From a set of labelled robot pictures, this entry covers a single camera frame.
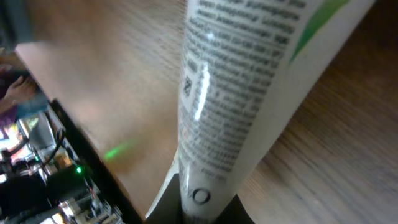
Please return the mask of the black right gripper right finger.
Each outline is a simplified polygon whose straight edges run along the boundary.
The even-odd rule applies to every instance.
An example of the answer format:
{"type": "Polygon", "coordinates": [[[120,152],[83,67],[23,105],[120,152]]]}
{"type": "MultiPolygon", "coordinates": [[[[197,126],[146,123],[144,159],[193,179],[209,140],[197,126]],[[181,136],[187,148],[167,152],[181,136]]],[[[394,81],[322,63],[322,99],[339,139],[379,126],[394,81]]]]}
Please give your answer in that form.
{"type": "Polygon", "coordinates": [[[216,219],[215,224],[254,224],[254,222],[246,212],[238,195],[235,195],[216,219]]]}

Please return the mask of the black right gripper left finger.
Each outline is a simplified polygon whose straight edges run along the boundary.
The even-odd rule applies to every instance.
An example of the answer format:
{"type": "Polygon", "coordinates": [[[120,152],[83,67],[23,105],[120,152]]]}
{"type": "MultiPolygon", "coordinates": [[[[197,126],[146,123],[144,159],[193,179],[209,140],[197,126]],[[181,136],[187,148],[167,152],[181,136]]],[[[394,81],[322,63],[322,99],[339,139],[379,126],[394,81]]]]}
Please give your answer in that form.
{"type": "Polygon", "coordinates": [[[179,174],[174,174],[144,224],[183,224],[179,174]]]}

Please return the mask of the white cream tube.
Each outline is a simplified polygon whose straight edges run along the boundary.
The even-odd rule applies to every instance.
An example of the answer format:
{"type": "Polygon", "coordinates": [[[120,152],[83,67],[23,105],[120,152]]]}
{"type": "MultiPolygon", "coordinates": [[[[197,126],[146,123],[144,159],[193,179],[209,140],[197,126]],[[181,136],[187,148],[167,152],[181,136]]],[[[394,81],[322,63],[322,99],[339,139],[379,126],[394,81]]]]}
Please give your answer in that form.
{"type": "Polygon", "coordinates": [[[373,0],[187,3],[178,147],[184,223],[214,223],[373,6],[373,0]]]}

